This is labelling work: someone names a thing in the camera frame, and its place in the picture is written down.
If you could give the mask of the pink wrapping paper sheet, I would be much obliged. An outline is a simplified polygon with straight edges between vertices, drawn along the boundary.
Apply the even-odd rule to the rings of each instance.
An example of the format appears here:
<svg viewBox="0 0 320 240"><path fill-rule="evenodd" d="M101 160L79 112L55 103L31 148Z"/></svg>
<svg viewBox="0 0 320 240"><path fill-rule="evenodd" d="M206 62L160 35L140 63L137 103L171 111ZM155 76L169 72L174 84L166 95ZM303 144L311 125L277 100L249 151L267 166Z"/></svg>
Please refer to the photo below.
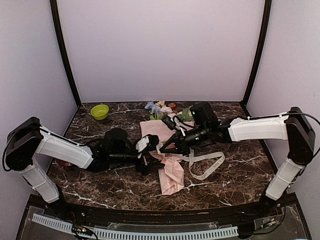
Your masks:
<svg viewBox="0 0 320 240"><path fill-rule="evenodd" d="M165 143L174 133L161 120L141 121L139 123L141 135L157 135L161 144ZM150 155L164 164L158 169L159 182L162 195L172 195L184 187L184 169L180 165L181 154L160 153L158 150L150 152Z"/></svg>

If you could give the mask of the beige printed ribbon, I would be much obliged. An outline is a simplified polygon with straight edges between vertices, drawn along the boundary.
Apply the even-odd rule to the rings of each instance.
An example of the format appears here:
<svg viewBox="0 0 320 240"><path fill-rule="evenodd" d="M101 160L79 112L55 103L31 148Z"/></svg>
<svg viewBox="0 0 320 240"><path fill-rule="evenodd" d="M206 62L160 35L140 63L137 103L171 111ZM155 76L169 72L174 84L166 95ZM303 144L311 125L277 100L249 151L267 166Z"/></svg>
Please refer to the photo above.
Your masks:
<svg viewBox="0 0 320 240"><path fill-rule="evenodd" d="M191 149L191 152L187 156L180 154L165 154L160 152L160 148L163 146L159 143L156 146L156 152L160 156L160 160L165 164L164 173L176 182L182 181L184 178L184 169L181 166L181 162L185 162L188 165L189 175L196 180L207 179L214 171L221 166L225 161L225 155L223 152L213 152L205 155L195 156L195 152ZM193 172L194 166L199 163L209 163L207 169L202 174L196 174Z"/></svg>

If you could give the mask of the white rose stem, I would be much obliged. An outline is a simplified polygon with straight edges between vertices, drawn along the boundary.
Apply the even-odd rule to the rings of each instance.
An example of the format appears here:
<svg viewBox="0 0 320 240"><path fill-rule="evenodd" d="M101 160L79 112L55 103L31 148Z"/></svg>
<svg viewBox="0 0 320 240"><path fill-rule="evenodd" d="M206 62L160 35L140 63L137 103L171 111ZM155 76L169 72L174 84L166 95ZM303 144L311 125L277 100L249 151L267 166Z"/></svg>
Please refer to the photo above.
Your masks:
<svg viewBox="0 0 320 240"><path fill-rule="evenodd" d="M170 115L173 113L173 110L168 106L153 106L150 111L150 120L161 120L164 116Z"/></svg>
<svg viewBox="0 0 320 240"><path fill-rule="evenodd" d="M184 108L182 111L180 111L177 114L177 116L183 122L193 122L194 121L192 113L190 112L189 108Z"/></svg>

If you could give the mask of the peach and orange flower stem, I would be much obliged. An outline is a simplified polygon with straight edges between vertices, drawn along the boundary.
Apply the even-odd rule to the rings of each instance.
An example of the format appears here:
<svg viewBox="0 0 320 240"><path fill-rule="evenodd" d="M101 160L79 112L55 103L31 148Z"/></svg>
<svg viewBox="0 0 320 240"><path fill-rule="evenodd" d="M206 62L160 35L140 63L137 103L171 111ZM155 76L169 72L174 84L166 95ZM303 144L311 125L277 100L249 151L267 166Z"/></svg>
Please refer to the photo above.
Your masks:
<svg viewBox="0 0 320 240"><path fill-rule="evenodd" d="M166 102L163 101L158 101L156 103L157 106L161 107L160 112L161 113L167 113L167 114L171 114L176 110L177 105L173 102L170 102L168 104L166 104Z"/></svg>

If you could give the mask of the blue flower stem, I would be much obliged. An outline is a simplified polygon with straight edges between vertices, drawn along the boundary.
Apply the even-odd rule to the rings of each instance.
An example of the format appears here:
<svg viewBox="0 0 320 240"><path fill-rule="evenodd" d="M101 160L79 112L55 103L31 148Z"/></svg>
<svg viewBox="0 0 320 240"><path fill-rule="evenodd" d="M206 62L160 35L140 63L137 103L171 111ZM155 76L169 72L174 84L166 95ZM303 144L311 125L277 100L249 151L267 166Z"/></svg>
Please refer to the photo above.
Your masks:
<svg viewBox="0 0 320 240"><path fill-rule="evenodd" d="M144 108L148 110L151 115L152 114L158 115L161 109L161 107L156 105L153 101L148 102Z"/></svg>

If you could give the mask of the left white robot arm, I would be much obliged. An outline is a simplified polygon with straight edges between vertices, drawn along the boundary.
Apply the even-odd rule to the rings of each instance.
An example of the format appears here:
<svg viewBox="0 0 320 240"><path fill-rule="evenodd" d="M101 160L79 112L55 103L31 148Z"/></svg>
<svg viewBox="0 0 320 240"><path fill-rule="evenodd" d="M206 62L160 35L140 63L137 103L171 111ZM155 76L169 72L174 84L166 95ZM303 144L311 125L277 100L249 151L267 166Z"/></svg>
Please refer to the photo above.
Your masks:
<svg viewBox="0 0 320 240"><path fill-rule="evenodd" d="M51 204L51 210L58 217L67 218L71 208L36 161L36 155L62 160L91 173L102 172L112 165L133 164L138 173L148 175L165 166L159 160L147 161L145 157L159 142L157 135L147 134L133 144L124 129L113 128L103 138L78 143L50 131L37 117L31 117L8 134L2 167L6 172L19 172L32 189Z"/></svg>

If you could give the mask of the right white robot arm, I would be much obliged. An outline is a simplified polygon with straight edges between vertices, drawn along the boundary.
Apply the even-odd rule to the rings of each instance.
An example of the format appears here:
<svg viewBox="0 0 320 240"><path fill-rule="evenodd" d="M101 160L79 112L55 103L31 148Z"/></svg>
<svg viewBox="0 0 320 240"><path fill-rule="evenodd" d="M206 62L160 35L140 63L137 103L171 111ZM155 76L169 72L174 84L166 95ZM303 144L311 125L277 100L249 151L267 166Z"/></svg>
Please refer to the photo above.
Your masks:
<svg viewBox="0 0 320 240"><path fill-rule="evenodd" d="M187 156L192 146L205 140L214 144L264 140L275 160L277 172L265 190L266 198L255 205L255 213L260 217L266 217L274 210L274 201L283 195L320 151L315 148L316 132L309 120L320 121L299 107L274 115L224 120L216 117L208 103L194 105L190 112L195 126L188 131L177 130L159 151Z"/></svg>

